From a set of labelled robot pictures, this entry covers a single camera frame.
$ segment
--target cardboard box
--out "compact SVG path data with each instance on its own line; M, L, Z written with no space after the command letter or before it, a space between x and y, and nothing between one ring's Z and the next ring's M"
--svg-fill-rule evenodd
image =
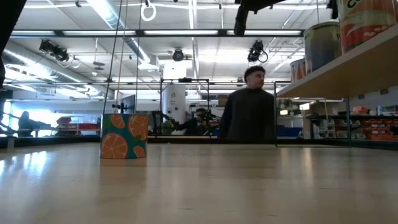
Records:
M218 95L218 106L225 106L226 101L228 100L228 95Z

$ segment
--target green plant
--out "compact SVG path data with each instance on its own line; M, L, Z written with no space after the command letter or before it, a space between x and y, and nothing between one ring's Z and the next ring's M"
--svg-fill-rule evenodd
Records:
M161 125L162 128L168 128L168 129L173 129L174 125L171 121L165 121Z

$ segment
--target orange slice print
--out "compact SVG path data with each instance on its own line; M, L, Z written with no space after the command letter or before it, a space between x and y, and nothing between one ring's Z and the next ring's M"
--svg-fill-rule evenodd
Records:
M141 136L141 141L148 137L148 117L147 116L130 116L129 131L133 137Z
M134 147L133 151L136 154L137 158L145 157L145 150L141 146Z
M127 141L116 133L107 134L101 144L101 157L104 159L125 159L127 157Z
M111 121L113 126L123 129L126 127L126 124L124 124L123 117L121 114L112 114L111 115Z

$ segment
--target wooden shelf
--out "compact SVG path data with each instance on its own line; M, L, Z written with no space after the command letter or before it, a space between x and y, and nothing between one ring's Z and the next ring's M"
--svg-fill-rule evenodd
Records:
M346 119L346 115L329 115L329 119ZM350 119L398 119L398 116L350 115ZM326 119L326 115L308 115L307 119Z
M398 24L278 92L278 97L347 98L398 85Z

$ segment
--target teal box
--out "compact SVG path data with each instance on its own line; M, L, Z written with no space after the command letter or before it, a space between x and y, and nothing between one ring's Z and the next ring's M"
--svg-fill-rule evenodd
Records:
M147 140L147 115L102 115L101 158L137 159L146 157Z

